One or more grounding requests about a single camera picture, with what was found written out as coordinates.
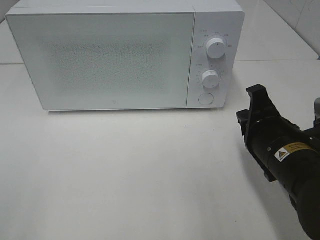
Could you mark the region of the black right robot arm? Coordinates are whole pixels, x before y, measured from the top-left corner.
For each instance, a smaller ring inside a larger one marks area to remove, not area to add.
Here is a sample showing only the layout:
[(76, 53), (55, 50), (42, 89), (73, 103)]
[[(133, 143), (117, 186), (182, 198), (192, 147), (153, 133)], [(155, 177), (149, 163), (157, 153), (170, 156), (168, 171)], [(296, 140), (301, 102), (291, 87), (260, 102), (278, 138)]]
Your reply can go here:
[(261, 84), (247, 88), (250, 107), (236, 113), (246, 148), (271, 183), (287, 191), (304, 232), (320, 238), (320, 100), (313, 127), (301, 130), (282, 117)]

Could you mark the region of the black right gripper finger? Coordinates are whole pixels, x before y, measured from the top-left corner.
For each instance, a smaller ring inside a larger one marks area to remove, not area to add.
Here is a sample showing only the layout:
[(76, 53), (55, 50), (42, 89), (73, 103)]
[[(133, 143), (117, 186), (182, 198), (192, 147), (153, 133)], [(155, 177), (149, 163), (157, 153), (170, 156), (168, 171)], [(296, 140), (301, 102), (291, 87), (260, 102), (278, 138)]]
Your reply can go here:
[(249, 113), (250, 111), (248, 109), (244, 109), (236, 113), (236, 117), (241, 128), (241, 133), (244, 137), (248, 135)]
[(246, 91), (250, 97), (249, 120), (281, 117), (264, 86), (256, 84), (248, 87)]

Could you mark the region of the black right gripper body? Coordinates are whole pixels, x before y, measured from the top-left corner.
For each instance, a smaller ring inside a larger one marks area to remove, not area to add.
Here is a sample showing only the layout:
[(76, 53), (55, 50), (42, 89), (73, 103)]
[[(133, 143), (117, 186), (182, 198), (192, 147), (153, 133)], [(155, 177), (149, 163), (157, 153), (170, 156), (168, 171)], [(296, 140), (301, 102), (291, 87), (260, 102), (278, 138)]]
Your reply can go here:
[(320, 181), (320, 121), (301, 130), (284, 117), (248, 119), (244, 143), (271, 183)]

